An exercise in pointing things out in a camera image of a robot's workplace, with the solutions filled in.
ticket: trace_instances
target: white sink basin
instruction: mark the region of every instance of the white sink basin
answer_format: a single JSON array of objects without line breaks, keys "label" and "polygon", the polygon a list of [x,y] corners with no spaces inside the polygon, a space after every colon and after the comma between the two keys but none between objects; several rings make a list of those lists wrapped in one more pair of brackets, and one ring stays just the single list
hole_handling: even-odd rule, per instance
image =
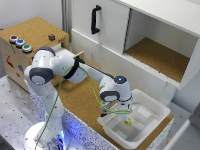
[{"label": "white sink basin", "polygon": [[133,90],[132,96],[131,125],[120,121],[117,114],[97,119],[105,133],[126,149],[137,148],[170,113],[169,108],[140,90]]}]

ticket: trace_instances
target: green cable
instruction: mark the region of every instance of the green cable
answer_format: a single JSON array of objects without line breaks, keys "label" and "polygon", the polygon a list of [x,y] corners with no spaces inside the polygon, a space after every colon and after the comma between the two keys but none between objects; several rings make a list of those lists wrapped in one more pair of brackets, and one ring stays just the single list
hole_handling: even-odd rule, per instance
[{"label": "green cable", "polygon": [[[48,117],[48,119],[47,119],[47,123],[45,124],[45,127],[44,127],[44,129],[43,129],[43,131],[42,131],[40,137],[39,137],[38,140],[37,140],[37,143],[36,143],[36,146],[35,146],[35,150],[36,150],[36,148],[37,148],[37,145],[38,145],[38,143],[39,143],[39,141],[40,141],[40,139],[41,139],[41,137],[42,137],[44,131],[46,130],[46,127],[47,127],[47,125],[48,125],[48,123],[49,123],[49,120],[50,120],[51,115],[52,115],[52,113],[53,113],[53,110],[54,110],[54,108],[55,108],[55,105],[56,105],[56,102],[57,102],[57,100],[58,100],[58,96],[59,96],[59,93],[60,93],[61,85],[62,85],[62,82],[63,82],[63,77],[64,77],[64,75],[67,73],[67,71],[69,71],[69,69],[71,69],[72,67],[73,67],[73,66],[67,68],[67,69],[65,70],[65,72],[64,72],[64,74],[63,74],[63,76],[62,76],[62,78],[60,79],[60,83],[59,83],[59,87],[58,87],[58,92],[57,92],[56,100],[55,100],[55,102],[54,102],[54,104],[53,104],[53,107],[52,107],[51,112],[50,112],[50,114],[49,114],[49,117]],[[98,97],[97,97],[96,91],[95,91],[95,89],[94,89],[94,84],[93,84],[93,81],[92,81],[90,75],[88,74],[88,72],[87,72],[85,69],[83,69],[82,67],[80,67],[80,68],[81,68],[81,69],[87,74],[87,76],[89,77],[90,82],[91,82],[91,85],[92,85],[92,89],[93,89],[93,92],[94,92],[94,95],[95,95],[95,97],[96,97],[96,100],[97,100],[97,102],[98,102],[105,110],[109,111],[110,113],[114,113],[114,114],[130,114],[130,113],[131,113],[131,111],[127,111],[127,110],[111,111],[111,110],[107,109],[106,107],[104,107],[104,106],[101,104],[101,102],[99,101]]]}]

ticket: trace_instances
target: cardboard box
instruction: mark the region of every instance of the cardboard box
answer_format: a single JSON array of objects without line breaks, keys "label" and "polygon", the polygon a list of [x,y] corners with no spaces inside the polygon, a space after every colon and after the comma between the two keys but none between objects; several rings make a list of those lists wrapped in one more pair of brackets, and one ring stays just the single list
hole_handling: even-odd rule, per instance
[{"label": "cardboard box", "polygon": [[[49,40],[48,35],[50,34],[55,35],[55,40]],[[26,44],[32,46],[33,51],[26,54],[22,52],[22,49],[16,48],[16,45],[10,44],[9,39],[12,35],[17,35],[19,39],[25,40]],[[7,75],[28,91],[23,71],[31,65],[32,59],[40,47],[54,47],[60,43],[62,47],[69,49],[69,35],[40,17],[0,31],[0,50]],[[51,81],[52,84],[58,84],[60,78],[59,75],[55,75]]]}]

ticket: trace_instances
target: robotic arm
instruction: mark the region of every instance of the robotic arm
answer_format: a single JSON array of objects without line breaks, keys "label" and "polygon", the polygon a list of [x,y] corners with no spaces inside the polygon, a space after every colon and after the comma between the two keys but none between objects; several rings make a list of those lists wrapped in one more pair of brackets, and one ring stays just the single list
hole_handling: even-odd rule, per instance
[{"label": "robotic arm", "polygon": [[[65,70],[70,66],[74,67],[65,73]],[[50,47],[41,47],[35,54],[32,65],[26,68],[24,74],[27,84],[38,96],[42,97],[46,110],[46,120],[50,115],[57,95],[57,91],[49,81],[54,78],[55,74],[63,75],[65,73],[65,79],[79,83],[87,77],[87,74],[80,67],[99,83],[100,98],[103,100],[103,105],[110,109],[111,103],[118,100],[118,110],[131,111],[132,93],[125,77],[117,76],[114,78],[112,75],[86,65],[78,58],[73,59],[64,54],[56,56],[54,50]],[[104,108],[101,108],[101,110],[103,111],[102,116],[108,113]],[[61,134],[63,130],[61,119],[63,113],[63,105],[60,98],[58,98],[48,126],[39,142],[39,146],[43,149],[47,147],[49,141]],[[129,121],[128,114],[120,114],[120,116],[122,121]],[[43,128],[37,134],[36,140],[42,133]]]}]

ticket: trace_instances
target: cabinet door handle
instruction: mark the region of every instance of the cabinet door handle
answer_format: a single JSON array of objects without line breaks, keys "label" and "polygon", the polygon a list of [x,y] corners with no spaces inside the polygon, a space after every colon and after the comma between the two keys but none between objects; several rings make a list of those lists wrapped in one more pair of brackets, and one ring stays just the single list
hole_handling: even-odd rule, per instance
[{"label": "cabinet door handle", "polygon": [[92,24],[91,24],[91,31],[92,34],[98,33],[100,30],[96,28],[96,12],[101,10],[101,7],[96,5],[96,8],[92,10]]}]

